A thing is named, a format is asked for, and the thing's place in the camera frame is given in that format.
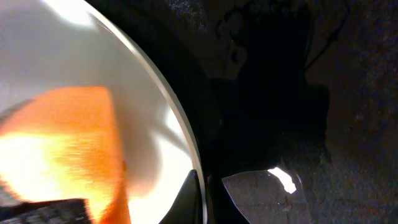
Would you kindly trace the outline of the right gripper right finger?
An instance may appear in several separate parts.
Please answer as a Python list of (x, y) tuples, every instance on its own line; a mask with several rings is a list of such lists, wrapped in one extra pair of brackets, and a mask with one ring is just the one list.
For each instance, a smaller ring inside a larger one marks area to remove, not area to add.
[(222, 179), (235, 206), (249, 223), (310, 223), (300, 179), (277, 169), (242, 172)]

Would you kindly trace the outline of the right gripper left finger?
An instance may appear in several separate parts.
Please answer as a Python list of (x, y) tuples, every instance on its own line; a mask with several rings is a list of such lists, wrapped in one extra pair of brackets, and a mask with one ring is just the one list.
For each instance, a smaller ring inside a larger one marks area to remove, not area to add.
[(191, 170), (159, 224), (202, 224), (202, 199), (197, 171)]

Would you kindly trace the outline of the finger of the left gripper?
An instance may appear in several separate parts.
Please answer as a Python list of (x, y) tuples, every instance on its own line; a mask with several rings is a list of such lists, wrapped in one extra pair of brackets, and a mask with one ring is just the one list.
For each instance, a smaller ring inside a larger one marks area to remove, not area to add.
[(92, 224), (82, 199), (1, 207), (1, 224)]

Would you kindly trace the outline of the orange green scrub sponge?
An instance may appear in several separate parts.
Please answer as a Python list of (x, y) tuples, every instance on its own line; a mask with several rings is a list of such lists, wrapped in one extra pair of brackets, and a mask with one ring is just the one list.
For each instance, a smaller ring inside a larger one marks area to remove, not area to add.
[(109, 91), (58, 88), (11, 113), (1, 124), (1, 182), (19, 200), (80, 198), (93, 223), (129, 223)]

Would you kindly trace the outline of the pale green plate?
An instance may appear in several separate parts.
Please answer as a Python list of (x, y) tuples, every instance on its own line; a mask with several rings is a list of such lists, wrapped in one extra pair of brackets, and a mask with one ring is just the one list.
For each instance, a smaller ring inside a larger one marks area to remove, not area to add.
[[(205, 183), (195, 135), (173, 88), (150, 57), (85, 1), (1, 2), (1, 124), (36, 96), (101, 86), (113, 101), (129, 223), (160, 223), (188, 173)], [(1, 182), (1, 207), (22, 203)]]

